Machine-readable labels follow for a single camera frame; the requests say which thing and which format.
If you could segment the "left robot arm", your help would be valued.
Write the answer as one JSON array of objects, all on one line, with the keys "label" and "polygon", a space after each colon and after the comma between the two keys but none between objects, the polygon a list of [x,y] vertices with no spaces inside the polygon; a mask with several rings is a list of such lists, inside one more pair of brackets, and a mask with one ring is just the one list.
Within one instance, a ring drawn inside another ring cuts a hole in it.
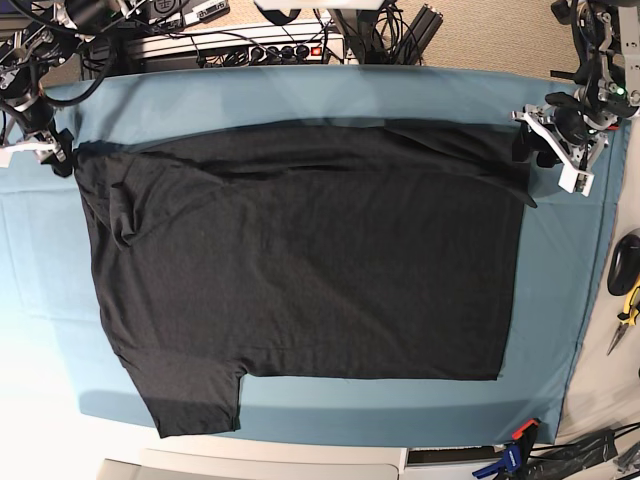
[{"label": "left robot arm", "polygon": [[551,3],[556,21],[571,29],[579,65],[574,72],[552,70],[550,75],[571,81],[576,90],[549,93],[542,106],[526,105],[512,113],[520,126],[513,161],[534,156],[543,168],[562,164],[586,172],[607,148],[609,133],[639,112],[624,68],[615,60],[623,53],[621,16],[638,6],[637,1]]}]

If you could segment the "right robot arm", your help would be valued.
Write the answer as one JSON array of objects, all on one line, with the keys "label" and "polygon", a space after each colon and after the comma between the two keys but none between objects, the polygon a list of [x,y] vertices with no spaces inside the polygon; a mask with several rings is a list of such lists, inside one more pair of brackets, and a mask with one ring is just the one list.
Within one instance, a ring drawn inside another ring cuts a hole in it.
[{"label": "right robot arm", "polygon": [[[55,114],[90,98],[115,67],[126,24],[133,30],[156,33],[143,14],[143,1],[38,1],[29,6],[11,1],[17,13],[30,20],[1,42],[1,166],[14,154],[31,152],[39,163],[66,178],[73,172],[74,137],[60,130]],[[104,46],[97,76],[82,93],[69,98],[50,96],[41,80],[50,70],[82,55],[94,44]]]}]

